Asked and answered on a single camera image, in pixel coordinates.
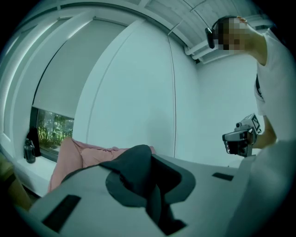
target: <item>window sill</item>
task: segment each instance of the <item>window sill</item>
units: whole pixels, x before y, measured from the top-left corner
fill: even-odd
[[[43,197],[47,193],[56,162],[38,156],[33,164],[29,164],[23,157],[20,157],[15,167],[22,183],[31,191]]]

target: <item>window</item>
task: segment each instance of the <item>window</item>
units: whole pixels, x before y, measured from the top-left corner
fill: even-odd
[[[39,109],[37,131],[41,154],[56,161],[62,141],[72,137],[73,124],[73,118]]]

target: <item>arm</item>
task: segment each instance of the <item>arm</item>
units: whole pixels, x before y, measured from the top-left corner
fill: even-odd
[[[265,130],[262,135],[257,136],[257,140],[255,144],[253,145],[253,148],[257,149],[263,149],[264,147],[268,145],[272,145],[275,143],[277,136],[272,128],[272,125],[270,124],[268,118],[266,116],[263,116],[264,119],[264,125],[265,125]],[[249,143],[252,143],[252,135],[251,133],[248,134],[248,140]]]

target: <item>ceiling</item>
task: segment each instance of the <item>ceiling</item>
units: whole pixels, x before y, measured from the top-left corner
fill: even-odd
[[[251,0],[44,0],[34,11],[41,12],[54,4],[69,3],[103,3],[138,11],[160,22],[189,48],[204,42],[204,29],[226,15],[242,16],[254,26],[270,25],[268,17]]]
[[[250,17],[260,10],[249,0],[151,0],[145,6],[173,25],[178,24],[193,45],[206,40],[204,29],[211,27],[220,17],[239,15]]]

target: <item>roller blind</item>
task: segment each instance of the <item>roller blind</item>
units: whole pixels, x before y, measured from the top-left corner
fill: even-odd
[[[74,118],[81,91],[95,63],[125,26],[93,20],[57,52],[37,88],[33,106]]]

